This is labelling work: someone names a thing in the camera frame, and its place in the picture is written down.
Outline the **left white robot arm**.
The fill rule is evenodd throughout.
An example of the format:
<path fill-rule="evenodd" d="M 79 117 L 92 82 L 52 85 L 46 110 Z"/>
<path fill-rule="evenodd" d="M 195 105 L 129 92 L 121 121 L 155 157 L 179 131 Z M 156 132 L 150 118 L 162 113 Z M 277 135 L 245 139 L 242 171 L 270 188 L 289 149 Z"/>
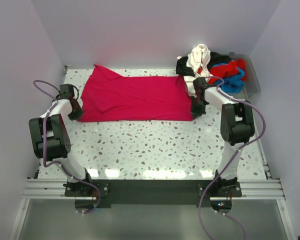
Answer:
<path fill-rule="evenodd" d="M 91 177 L 71 153 L 71 140 L 65 119 L 79 120 L 83 110 L 78 103 L 79 90 L 72 84 L 62 84 L 52 97 L 50 108 L 37 118 L 29 120 L 34 154 L 42 159 L 43 166 L 56 166 L 66 177 L 63 185 L 75 196 L 89 197 L 94 190 Z"/>

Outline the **magenta t shirt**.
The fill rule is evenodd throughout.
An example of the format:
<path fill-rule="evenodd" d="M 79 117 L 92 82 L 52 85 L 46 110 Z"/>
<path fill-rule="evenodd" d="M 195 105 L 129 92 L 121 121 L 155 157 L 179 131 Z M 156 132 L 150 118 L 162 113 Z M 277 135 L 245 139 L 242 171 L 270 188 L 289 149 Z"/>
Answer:
<path fill-rule="evenodd" d="M 96 65 L 81 100 L 81 122 L 193 120 L 180 76 L 122 76 Z"/>

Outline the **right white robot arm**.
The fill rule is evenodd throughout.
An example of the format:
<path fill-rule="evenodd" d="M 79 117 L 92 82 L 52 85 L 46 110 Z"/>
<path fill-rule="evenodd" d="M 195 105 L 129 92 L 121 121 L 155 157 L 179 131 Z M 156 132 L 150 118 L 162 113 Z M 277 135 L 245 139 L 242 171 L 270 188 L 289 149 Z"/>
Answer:
<path fill-rule="evenodd" d="M 198 118 L 206 113 L 206 106 L 220 110 L 220 135 L 224 141 L 220 165 L 214 179 L 202 187 L 201 196 L 226 197 L 230 194 L 241 196 L 238 181 L 238 167 L 245 144 L 255 134 L 251 104 L 233 98 L 222 91 L 220 86 L 207 83 L 204 77 L 193 81 L 195 95 L 192 97 L 191 115 Z"/>

